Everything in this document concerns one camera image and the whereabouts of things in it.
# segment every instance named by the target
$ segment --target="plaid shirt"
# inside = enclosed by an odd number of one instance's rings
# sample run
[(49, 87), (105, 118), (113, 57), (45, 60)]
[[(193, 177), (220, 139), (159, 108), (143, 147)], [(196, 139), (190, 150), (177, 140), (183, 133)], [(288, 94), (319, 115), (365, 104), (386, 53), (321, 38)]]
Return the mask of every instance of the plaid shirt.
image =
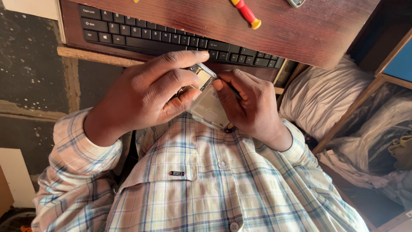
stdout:
[(285, 120), (293, 136), (285, 152), (187, 113), (139, 130), (139, 162), (115, 194), (108, 171), (122, 144), (91, 143), (83, 131), (87, 114), (54, 127), (33, 231), (368, 231)]

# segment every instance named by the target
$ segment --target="finger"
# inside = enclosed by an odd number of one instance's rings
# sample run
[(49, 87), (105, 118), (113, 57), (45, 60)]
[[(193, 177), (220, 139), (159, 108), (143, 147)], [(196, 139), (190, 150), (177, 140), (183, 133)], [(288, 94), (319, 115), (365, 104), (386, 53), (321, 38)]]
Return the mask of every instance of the finger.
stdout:
[(172, 69), (148, 88), (149, 94), (159, 100), (160, 104), (166, 103), (175, 95), (182, 86), (198, 83), (199, 77), (192, 71), (185, 69)]
[(242, 121), (242, 118), (246, 115), (232, 89), (222, 80), (215, 80), (213, 86), (216, 92), (218, 92), (219, 100), (226, 112), (227, 119), (233, 124)]
[(170, 100), (162, 109), (162, 121), (168, 121), (184, 112), (201, 93), (198, 89), (190, 89), (181, 96)]
[(153, 83), (172, 69), (187, 68), (208, 59), (209, 53), (207, 51), (169, 52), (147, 62), (143, 75), (150, 83)]
[(250, 79), (245, 72), (242, 72), (239, 69), (222, 71), (219, 73), (219, 77), (232, 85), (244, 100), (247, 100), (244, 98), (245, 96), (253, 94), (253, 89), (257, 85), (257, 83)]

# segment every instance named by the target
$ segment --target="person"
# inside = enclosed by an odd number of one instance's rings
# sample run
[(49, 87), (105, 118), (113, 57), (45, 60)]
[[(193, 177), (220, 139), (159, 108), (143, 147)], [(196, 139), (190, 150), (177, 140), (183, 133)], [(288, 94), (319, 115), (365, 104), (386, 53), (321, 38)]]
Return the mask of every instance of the person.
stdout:
[[(185, 112), (199, 90), (170, 100), (198, 81), (183, 68), (208, 58), (172, 52), (130, 67), (95, 107), (60, 119), (33, 231), (368, 231), (303, 134), (279, 118), (272, 83), (219, 74), (213, 86), (238, 128), (230, 134)], [(108, 172), (133, 130), (139, 161), (116, 187)]]

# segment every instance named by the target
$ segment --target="wooden desk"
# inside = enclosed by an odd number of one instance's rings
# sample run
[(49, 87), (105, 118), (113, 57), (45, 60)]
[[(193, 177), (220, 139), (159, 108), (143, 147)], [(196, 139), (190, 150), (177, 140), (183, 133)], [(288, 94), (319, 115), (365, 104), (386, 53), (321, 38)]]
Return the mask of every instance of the wooden desk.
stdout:
[[(216, 40), (331, 69), (346, 52), (379, 0), (307, 0), (292, 8), (286, 0), (246, 0), (258, 19), (253, 30), (230, 0), (73, 0), (100, 9), (171, 26)], [(67, 44), (85, 45), (77, 6), (61, 0)], [(143, 59), (136, 53), (106, 53)]]

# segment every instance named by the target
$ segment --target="shirt cuff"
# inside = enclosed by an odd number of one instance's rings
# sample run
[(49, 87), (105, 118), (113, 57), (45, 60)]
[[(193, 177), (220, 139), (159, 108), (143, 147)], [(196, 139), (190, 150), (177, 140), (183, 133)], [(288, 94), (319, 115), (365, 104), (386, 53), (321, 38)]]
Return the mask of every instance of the shirt cuff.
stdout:
[(65, 167), (83, 174), (97, 174), (116, 166), (122, 142), (99, 147), (84, 133), (83, 122), (91, 108), (69, 114), (54, 125), (53, 139)]
[(305, 149), (305, 138), (302, 132), (300, 132), (300, 130), (296, 128), (296, 126), (291, 122), (287, 121), (284, 118), (282, 119), (282, 122), (292, 135), (292, 145), (288, 150), (281, 153), (287, 158), (287, 160), (289, 160), (289, 163), (294, 165), (301, 159), (303, 155)]

